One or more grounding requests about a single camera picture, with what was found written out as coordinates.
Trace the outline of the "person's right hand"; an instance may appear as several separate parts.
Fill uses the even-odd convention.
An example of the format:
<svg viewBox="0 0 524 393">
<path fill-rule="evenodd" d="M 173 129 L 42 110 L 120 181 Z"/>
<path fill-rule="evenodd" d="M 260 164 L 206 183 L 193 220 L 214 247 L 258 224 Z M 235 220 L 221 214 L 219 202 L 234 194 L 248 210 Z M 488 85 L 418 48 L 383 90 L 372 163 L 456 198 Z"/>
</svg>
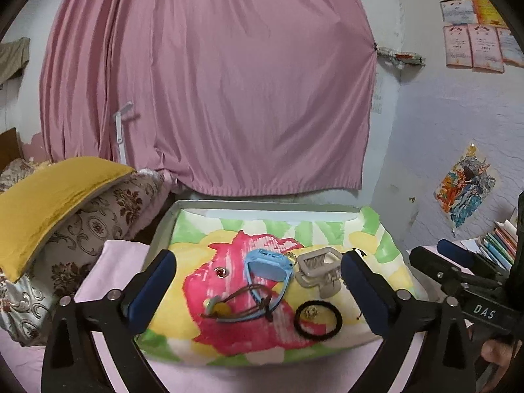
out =
<svg viewBox="0 0 524 393">
<path fill-rule="evenodd" d="M 482 326 L 477 325 L 468 327 L 470 339 L 475 343 L 474 349 L 484 361 L 495 365 L 501 373 L 505 373 L 511 364 L 513 354 L 521 348 L 522 341 L 507 344 L 502 340 L 488 339 L 479 346 L 480 337 L 484 334 L 482 329 Z"/>
</svg>

